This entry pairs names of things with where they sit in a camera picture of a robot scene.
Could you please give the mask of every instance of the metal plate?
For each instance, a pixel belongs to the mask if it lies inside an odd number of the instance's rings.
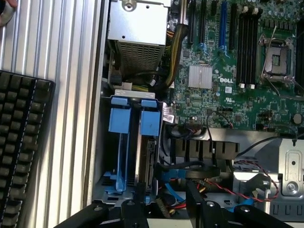
[[[303,195],[303,140],[293,147],[291,140],[283,139],[280,146],[279,173],[283,175],[282,194],[284,196]]]
[[[21,0],[0,30],[0,69],[57,85],[23,227],[52,228],[83,206],[101,2]]]

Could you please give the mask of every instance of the heatsink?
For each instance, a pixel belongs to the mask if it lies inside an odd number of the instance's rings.
[[[188,87],[196,89],[212,88],[212,66],[190,65]]]

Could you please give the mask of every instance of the ribbed metal surface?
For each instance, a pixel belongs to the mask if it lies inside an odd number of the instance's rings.
[[[188,87],[211,89],[212,88],[212,66],[190,65]]]
[[[101,2],[21,0],[0,30],[0,69],[57,85],[22,227],[52,228],[82,207]]]
[[[130,71],[156,70],[165,46],[117,42],[123,65]]]

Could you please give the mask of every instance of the screw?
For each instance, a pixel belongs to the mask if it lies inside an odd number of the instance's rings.
[[[102,210],[103,208],[102,207],[96,207],[94,208],[94,211],[99,211],[99,210]]]
[[[214,202],[208,201],[208,202],[207,202],[207,205],[208,205],[209,207],[213,207],[213,206],[214,206]]]
[[[294,183],[289,183],[287,189],[291,194],[296,194],[298,192],[297,186]]]
[[[247,207],[241,207],[241,210],[244,211],[244,212],[249,212],[250,211],[249,208],[247,208]]]

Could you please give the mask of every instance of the dell logo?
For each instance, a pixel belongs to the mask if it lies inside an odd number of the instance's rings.
[[[220,78],[219,79],[220,82],[225,82],[225,83],[233,83],[232,79],[230,78]]]

